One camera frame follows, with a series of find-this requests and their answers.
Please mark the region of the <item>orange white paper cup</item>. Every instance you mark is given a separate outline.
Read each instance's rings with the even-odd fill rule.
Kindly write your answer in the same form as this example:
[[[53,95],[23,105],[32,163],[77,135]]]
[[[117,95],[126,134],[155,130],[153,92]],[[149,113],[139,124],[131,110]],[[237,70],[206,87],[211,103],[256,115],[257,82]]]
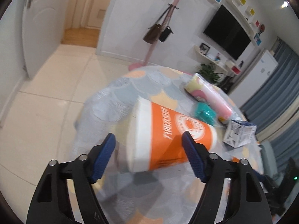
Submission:
[[[130,115],[126,159],[131,172],[145,172],[187,161],[182,135],[212,150],[217,144],[214,126],[139,97]]]

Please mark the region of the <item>teal sofa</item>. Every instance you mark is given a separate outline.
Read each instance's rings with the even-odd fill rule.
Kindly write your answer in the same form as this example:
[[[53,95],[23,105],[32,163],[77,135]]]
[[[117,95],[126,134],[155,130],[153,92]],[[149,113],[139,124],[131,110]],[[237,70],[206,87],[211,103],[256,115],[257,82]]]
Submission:
[[[269,176],[277,185],[280,185],[286,178],[291,180],[290,158],[287,160],[283,170],[278,170],[277,161],[269,141],[263,141],[259,144],[261,159],[263,162],[264,174]]]

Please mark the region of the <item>teal small box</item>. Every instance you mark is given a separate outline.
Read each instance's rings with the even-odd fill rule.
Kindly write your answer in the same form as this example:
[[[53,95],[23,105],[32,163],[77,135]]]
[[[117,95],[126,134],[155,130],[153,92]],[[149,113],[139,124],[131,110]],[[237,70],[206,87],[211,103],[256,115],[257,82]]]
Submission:
[[[215,126],[217,121],[216,112],[209,105],[203,102],[197,103],[194,110],[194,117],[199,121],[202,121],[212,126]]]

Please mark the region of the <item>pink yellow snack tube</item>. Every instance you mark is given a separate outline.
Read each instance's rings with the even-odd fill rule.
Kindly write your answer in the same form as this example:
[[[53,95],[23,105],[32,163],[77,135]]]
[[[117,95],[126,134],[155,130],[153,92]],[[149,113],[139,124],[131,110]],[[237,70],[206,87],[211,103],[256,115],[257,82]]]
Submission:
[[[233,117],[232,107],[224,100],[212,84],[195,73],[184,89],[199,102],[204,102],[217,114],[221,123],[227,124]]]

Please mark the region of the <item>black guitar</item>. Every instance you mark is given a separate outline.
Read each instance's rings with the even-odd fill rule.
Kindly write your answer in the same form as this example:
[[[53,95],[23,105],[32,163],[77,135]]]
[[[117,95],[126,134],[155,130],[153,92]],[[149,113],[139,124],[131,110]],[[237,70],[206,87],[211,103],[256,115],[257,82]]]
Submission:
[[[233,79],[232,76],[226,76],[223,81],[219,83],[218,87],[227,94],[233,85]]]

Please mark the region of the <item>blue curtains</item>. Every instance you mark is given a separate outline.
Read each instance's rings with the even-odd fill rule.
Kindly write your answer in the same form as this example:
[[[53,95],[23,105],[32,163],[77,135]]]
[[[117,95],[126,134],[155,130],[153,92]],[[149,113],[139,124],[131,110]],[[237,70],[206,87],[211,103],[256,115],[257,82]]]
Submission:
[[[298,120],[298,54],[280,38],[273,49],[276,69],[241,107],[245,117],[257,125],[260,142],[275,139]]]

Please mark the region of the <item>potted green plant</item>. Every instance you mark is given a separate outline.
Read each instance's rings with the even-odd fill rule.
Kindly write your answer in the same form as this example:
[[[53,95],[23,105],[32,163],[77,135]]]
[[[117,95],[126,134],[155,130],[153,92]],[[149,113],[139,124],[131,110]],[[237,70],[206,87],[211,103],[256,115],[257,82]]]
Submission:
[[[199,71],[197,72],[210,84],[218,84],[221,80],[222,73],[215,71],[215,66],[212,64],[201,64]]]

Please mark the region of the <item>white tall air conditioner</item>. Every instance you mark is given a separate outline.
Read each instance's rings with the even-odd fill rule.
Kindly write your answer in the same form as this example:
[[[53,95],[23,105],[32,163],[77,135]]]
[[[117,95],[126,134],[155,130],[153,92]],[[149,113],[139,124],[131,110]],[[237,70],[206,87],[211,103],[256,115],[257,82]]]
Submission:
[[[229,98],[241,108],[268,80],[278,65],[273,53],[269,50],[261,52],[248,70],[239,78]]]

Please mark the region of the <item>black hanging bag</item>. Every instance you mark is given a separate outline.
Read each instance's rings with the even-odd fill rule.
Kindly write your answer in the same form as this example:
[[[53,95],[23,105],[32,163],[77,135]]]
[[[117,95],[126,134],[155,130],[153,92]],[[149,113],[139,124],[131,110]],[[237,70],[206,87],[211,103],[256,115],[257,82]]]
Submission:
[[[160,36],[159,36],[159,41],[160,41],[160,42],[165,42],[165,40],[168,38],[168,36],[169,36],[170,34],[173,34],[173,31],[172,31],[172,29],[171,29],[170,26],[167,26],[167,27],[162,31],[162,33],[160,34]]]

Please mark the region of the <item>black television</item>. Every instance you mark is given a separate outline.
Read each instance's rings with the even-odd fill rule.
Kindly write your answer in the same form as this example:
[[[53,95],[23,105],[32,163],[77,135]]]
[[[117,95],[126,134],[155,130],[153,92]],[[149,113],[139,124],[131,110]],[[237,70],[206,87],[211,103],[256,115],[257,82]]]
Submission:
[[[221,5],[203,34],[215,41],[234,60],[247,48],[251,39],[231,12]]]

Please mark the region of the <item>white door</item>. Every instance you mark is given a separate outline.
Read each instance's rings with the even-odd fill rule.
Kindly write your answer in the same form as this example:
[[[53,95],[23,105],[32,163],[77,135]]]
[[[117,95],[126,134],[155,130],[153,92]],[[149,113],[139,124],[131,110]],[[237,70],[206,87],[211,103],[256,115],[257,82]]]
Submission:
[[[26,0],[22,18],[25,67],[33,79],[60,45],[68,0]]]

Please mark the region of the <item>white red wall box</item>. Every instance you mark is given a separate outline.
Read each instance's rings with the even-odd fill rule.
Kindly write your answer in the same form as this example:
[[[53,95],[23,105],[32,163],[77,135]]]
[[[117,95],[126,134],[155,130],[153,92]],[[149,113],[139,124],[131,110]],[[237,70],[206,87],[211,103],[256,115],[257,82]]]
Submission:
[[[235,75],[239,75],[241,72],[241,69],[232,61],[232,60],[227,60],[225,62],[225,66],[229,69],[230,72],[233,72]]]

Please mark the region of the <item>white wall shelf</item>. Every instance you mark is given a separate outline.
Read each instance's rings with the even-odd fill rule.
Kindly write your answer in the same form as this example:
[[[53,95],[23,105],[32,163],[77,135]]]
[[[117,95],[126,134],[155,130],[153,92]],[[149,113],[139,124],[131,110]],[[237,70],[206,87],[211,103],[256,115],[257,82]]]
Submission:
[[[203,63],[205,63],[205,64],[211,63],[216,67],[216,72],[228,75],[228,71],[222,65],[220,65],[218,62],[210,59],[209,57],[204,55],[202,52],[200,52],[199,46],[194,45],[194,50],[202,58]]]

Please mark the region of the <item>butterfly picture frame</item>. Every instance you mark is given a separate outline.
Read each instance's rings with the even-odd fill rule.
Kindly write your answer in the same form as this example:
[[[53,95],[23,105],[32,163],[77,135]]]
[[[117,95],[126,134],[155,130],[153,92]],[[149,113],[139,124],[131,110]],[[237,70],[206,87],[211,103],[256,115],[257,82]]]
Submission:
[[[199,50],[200,50],[200,53],[207,55],[207,53],[210,50],[210,46],[206,45],[205,43],[201,43],[201,45],[199,46]]]

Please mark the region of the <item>upper curved wall shelf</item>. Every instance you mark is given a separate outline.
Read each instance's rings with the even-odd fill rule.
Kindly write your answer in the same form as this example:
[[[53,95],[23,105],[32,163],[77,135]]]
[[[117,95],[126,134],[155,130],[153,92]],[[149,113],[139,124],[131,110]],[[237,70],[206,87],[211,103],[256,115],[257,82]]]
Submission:
[[[255,10],[253,7],[248,4],[247,0],[226,0],[226,2],[233,9],[248,35],[252,38],[255,34],[253,21]]]

